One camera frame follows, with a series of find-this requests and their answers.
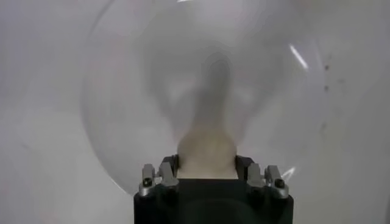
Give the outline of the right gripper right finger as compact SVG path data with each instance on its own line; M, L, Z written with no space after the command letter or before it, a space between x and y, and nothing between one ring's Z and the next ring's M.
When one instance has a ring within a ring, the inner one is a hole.
M289 197L289 187L276 165L269 165L261 172L260 165L252 158L235 156L235 169L239 180L247 183L250 190L269 190L272 198L284 200Z

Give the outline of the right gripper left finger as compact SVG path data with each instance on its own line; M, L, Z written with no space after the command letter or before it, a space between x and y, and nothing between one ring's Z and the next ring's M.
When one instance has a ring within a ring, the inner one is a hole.
M151 197L155 195L158 185L165 189L176 191L179 184L177 178L178 168L178 155L164 157L157 172L152 164L145 164L142 168L142 179L138 187L138 195L140 197Z

